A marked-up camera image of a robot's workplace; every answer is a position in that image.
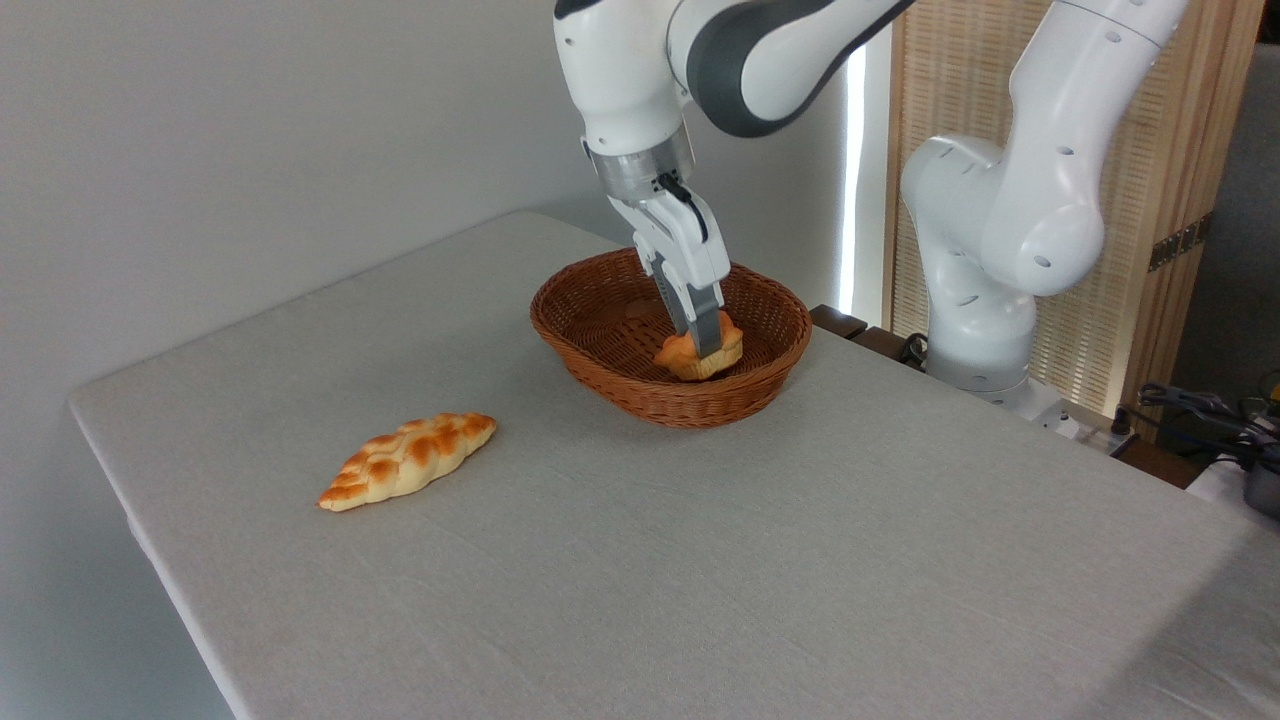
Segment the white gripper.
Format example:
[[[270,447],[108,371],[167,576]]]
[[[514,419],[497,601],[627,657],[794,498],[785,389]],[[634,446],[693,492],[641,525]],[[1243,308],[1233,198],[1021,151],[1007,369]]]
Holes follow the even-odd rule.
[[[692,340],[699,359],[718,352],[718,283],[730,273],[730,260],[709,208],[681,184],[653,184],[643,193],[608,188],[607,197],[634,228],[643,269],[654,279],[675,333]]]

